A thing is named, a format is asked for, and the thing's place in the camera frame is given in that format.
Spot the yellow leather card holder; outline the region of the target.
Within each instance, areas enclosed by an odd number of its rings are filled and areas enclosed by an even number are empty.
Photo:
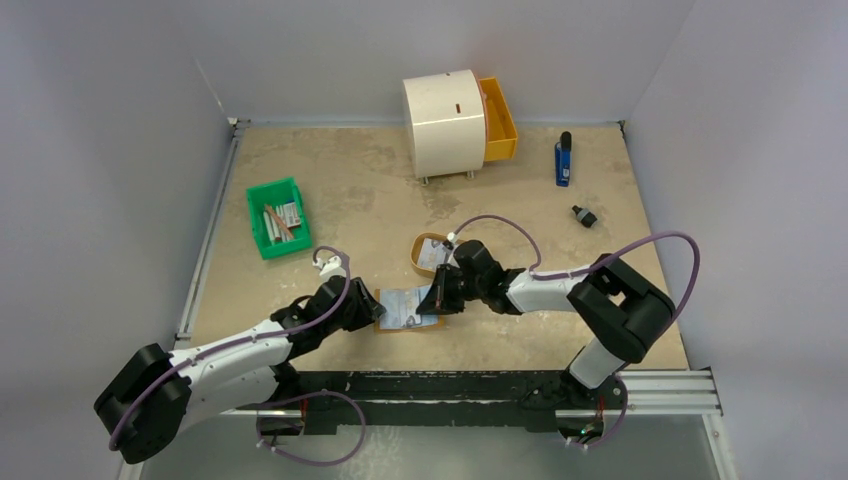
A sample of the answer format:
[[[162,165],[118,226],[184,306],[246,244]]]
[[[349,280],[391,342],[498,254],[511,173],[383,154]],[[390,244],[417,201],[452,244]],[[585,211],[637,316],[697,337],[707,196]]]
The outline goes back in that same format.
[[[375,331],[381,334],[406,333],[443,327],[443,317],[416,312],[428,291],[428,286],[376,290],[375,298],[385,312],[375,322]]]

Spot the white patterned credit card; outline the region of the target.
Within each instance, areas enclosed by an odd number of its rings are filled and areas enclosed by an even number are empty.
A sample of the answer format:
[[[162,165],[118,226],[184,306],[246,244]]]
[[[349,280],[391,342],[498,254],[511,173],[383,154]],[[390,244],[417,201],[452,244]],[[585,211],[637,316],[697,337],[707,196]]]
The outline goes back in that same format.
[[[417,312],[427,292],[428,288],[426,286],[403,291],[402,299],[398,304],[399,326],[402,329],[425,328],[436,326],[439,323],[439,317],[437,315]]]

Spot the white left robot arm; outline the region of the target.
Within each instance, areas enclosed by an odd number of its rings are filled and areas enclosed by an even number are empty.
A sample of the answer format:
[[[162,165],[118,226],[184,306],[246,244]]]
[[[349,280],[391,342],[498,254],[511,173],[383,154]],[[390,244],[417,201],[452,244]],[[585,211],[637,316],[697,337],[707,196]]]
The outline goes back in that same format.
[[[157,343],[140,348],[94,403],[110,450],[137,464],[221,412],[304,408],[310,394],[292,360],[339,330],[375,323],[385,311],[361,278],[333,276],[240,334],[170,352]]]

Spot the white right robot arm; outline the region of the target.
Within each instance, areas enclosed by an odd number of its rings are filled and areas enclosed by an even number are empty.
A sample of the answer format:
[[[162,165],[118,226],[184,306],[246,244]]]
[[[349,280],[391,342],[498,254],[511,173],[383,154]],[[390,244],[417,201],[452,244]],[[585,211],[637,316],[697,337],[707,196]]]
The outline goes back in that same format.
[[[609,254],[586,273],[554,272],[541,278],[524,268],[503,268],[478,240],[457,246],[453,257],[453,262],[437,267],[417,314],[461,313],[468,301],[481,301],[498,314],[578,314],[593,338],[561,381],[564,399],[576,407],[596,399],[602,383],[622,367],[641,362],[675,311],[664,292]]]

